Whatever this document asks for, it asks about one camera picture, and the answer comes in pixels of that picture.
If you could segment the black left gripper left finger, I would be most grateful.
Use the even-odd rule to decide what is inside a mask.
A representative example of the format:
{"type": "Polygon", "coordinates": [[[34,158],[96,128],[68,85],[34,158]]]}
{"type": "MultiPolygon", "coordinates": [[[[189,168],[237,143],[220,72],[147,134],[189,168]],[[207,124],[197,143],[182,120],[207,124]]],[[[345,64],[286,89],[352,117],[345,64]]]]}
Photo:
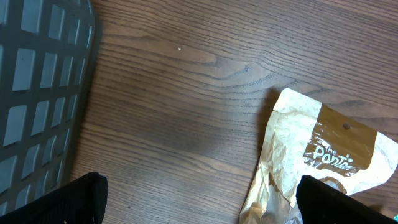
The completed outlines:
{"type": "Polygon", "coordinates": [[[1,217],[4,224],[102,224],[108,180],[97,172],[86,175],[1,217]]]}

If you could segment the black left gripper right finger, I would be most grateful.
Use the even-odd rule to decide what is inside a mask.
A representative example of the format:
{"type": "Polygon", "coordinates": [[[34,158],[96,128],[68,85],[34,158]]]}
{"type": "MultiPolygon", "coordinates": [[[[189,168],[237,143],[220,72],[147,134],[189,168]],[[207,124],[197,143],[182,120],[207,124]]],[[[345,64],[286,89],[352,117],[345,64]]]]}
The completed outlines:
{"type": "Polygon", "coordinates": [[[304,224],[397,224],[309,175],[302,176],[296,199],[304,224]]]}

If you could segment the brown snack bag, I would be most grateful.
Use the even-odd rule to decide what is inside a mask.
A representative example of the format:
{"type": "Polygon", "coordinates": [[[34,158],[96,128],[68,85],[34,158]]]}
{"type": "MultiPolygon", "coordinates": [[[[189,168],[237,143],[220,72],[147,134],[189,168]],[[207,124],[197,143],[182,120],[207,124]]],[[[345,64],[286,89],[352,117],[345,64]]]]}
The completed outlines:
{"type": "Polygon", "coordinates": [[[309,175],[341,195],[384,184],[397,167],[397,143],[327,105],[286,88],[267,122],[241,223],[303,223],[296,194],[309,175]]]}

